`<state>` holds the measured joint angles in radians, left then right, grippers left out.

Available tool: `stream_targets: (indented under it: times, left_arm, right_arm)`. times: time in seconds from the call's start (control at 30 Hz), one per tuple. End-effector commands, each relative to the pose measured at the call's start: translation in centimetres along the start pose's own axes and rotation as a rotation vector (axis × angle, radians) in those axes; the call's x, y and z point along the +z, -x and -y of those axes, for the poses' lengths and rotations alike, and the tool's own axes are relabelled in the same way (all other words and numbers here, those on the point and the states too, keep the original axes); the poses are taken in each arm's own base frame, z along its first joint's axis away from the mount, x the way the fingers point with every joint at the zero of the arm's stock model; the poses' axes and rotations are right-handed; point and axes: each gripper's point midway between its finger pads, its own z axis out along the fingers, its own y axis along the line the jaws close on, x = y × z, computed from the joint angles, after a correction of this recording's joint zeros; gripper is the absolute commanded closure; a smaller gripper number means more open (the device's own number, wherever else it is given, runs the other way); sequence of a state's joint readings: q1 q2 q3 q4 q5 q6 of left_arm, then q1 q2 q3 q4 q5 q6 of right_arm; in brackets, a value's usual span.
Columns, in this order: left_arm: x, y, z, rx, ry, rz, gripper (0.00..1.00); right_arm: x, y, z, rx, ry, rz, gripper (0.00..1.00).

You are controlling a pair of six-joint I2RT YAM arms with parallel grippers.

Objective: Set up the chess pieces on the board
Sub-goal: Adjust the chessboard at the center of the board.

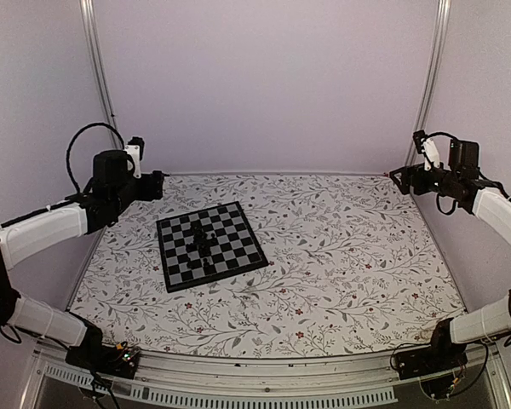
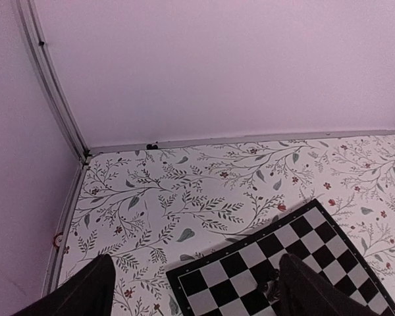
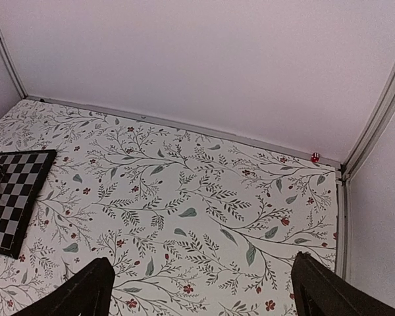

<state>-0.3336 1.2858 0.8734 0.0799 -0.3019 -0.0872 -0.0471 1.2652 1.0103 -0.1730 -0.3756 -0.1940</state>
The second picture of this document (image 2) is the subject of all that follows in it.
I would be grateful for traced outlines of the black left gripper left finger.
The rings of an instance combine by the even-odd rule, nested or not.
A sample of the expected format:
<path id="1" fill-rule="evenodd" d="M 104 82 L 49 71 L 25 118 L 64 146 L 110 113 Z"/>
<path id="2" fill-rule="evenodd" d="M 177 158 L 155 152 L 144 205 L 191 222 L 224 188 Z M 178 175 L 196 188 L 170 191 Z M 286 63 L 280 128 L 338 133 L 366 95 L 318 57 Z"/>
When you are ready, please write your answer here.
<path id="1" fill-rule="evenodd" d="M 98 255 L 54 292 L 16 315 L 110 315 L 115 266 L 108 254 Z"/>

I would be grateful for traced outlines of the black and grey chessboard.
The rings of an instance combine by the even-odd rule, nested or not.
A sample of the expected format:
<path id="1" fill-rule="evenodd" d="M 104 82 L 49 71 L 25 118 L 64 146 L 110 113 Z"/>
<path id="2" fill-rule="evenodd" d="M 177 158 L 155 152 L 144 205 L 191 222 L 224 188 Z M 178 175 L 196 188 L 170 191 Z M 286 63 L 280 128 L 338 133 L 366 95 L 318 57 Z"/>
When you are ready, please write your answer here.
<path id="1" fill-rule="evenodd" d="M 172 315 L 395 315 L 395 302 L 318 201 L 167 272 Z"/>

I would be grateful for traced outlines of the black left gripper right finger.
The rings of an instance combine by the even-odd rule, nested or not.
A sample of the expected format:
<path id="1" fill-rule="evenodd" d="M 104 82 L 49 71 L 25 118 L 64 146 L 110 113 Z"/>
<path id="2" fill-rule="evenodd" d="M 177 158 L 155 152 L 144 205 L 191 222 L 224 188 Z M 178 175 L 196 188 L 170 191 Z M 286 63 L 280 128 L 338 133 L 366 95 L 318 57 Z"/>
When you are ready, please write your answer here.
<path id="1" fill-rule="evenodd" d="M 285 254 L 279 263 L 282 315 L 375 315 L 318 275 L 300 258 Z"/>

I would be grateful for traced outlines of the black chess piece cluster piece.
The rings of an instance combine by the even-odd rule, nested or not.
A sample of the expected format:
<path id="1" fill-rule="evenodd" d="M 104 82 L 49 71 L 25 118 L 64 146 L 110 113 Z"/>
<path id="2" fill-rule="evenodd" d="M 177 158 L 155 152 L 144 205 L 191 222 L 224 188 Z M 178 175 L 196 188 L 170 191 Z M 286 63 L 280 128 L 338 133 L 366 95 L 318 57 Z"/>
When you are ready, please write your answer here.
<path id="1" fill-rule="evenodd" d="M 279 286 L 280 272 L 278 269 L 273 269 L 267 274 L 267 278 L 257 284 L 257 290 L 262 293 L 269 303 L 279 300 L 280 286 Z"/>

